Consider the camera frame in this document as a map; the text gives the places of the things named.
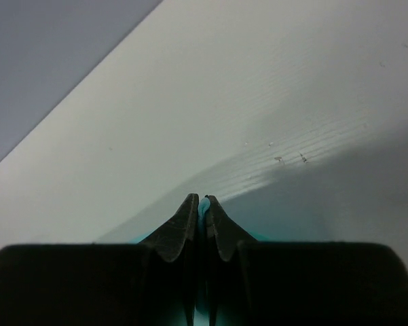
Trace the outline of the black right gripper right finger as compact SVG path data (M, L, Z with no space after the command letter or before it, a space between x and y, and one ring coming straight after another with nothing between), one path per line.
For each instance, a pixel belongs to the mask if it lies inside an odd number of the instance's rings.
M408 271L382 244L259 241L204 199L211 325L408 325Z

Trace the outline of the teal t-shirt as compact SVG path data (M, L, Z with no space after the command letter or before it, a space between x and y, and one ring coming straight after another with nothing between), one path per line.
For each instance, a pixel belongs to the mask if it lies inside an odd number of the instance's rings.
M176 213L133 244L133 325L268 325L275 280L258 269L271 257L214 196L190 194Z

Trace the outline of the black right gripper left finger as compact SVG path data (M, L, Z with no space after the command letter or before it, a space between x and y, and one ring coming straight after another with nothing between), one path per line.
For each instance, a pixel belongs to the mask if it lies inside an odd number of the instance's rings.
M192 325L199 198L136 244L0 250L0 325Z

